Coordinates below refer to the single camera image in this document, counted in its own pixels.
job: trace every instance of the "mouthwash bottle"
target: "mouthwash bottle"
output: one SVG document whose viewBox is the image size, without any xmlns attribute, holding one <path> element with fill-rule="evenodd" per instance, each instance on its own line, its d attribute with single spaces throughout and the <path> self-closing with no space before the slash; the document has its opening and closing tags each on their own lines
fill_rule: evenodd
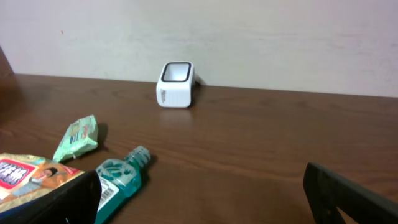
<svg viewBox="0 0 398 224">
<path fill-rule="evenodd" d="M 149 160 L 149 151 L 139 146 L 124 161 L 107 159 L 97 167 L 102 194 L 95 224 L 103 223 L 125 199 L 137 192 L 141 186 L 140 170 Z"/>
</svg>

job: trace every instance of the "wall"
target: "wall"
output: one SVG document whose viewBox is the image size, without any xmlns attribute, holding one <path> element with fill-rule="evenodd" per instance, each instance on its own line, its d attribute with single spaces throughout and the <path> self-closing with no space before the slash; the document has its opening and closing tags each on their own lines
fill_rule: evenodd
<svg viewBox="0 0 398 224">
<path fill-rule="evenodd" d="M 396 0 L 0 0 L 16 73 L 398 96 Z"/>
</svg>

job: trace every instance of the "mint green pouch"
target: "mint green pouch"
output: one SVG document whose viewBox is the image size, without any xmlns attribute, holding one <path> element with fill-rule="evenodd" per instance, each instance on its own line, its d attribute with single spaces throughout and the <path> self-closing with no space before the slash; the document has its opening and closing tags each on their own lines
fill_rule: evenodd
<svg viewBox="0 0 398 224">
<path fill-rule="evenodd" d="M 98 146 L 97 137 L 98 127 L 94 115 L 77 120 L 69 125 L 52 160 L 60 162 L 76 158 L 95 149 Z"/>
</svg>

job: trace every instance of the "black logo on white box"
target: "black logo on white box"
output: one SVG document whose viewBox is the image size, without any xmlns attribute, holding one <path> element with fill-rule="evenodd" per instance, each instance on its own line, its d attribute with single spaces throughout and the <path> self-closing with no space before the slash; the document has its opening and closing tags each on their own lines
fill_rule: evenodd
<svg viewBox="0 0 398 224">
<path fill-rule="evenodd" d="M 166 90 L 160 89 L 160 93 L 162 94 L 162 102 L 164 103 L 166 101 Z"/>
</svg>

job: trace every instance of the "snack bag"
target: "snack bag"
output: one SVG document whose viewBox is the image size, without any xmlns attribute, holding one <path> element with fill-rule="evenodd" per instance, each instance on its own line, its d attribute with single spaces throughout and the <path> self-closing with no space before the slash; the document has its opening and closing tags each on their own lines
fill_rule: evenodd
<svg viewBox="0 0 398 224">
<path fill-rule="evenodd" d="M 0 154 L 0 213 L 35 200 L 82 173 L 39 156 Z"/>
<path fill-rule="evenodd" d="M 95 149 L 98 146 L 97 137 L 98 127 L 94 115 L 77 120 L 69 125 L 53 160 L 60 162 L 71 157 L 76 158 Z"/>
</svg>

